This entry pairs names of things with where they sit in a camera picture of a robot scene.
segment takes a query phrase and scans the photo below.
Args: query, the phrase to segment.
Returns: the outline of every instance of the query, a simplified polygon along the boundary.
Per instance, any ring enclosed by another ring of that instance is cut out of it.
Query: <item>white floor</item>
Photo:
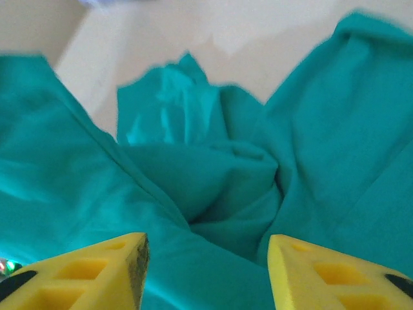
[[[265,101],[336,23],[366,8],[413,28],[411,0],[140,0],[89,12],[57,66],[95,122],[116,133],[116,85],[189,50],[212,82]]]

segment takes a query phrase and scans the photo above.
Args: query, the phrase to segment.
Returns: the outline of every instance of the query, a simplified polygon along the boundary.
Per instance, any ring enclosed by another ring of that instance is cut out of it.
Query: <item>green light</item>
[[[7,262],[7,267],[9,268],[9,270],[13,271],[14,270],[14,262],[11,262],[10,260]]]

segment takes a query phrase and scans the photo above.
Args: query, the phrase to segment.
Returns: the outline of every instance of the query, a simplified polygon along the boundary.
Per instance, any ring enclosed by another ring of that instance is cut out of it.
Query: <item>crumpled fabric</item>
[[[149,70],[115,142],[42,57],[0,57],[0,256],[146,232],[143,309],[273,309],[271,234],[412,277],[412,72],[413,37],[354,12],[264,106],[190,55]]]

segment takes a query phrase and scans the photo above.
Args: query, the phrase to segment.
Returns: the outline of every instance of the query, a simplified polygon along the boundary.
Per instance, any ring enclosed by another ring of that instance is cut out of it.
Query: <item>teal cloth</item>
[[[413,276],[413,37],[355,12],[262,106],[195,60],[119,90],[117,143],[42,57],[0,57],[0,256],[143,231],[143,309],[273,309],[271,234]]]

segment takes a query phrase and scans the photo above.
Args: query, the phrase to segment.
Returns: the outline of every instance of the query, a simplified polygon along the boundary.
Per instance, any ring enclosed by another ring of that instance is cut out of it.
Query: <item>yellow plastic piece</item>
[[[385,278],[404,274],[288,236],[271,237],[268,269],[277,310],[413,309]]]
[[[37,274],[0,310],[140,309],[148,251],[146,234],[133,233],[26,266],[13,277]]]

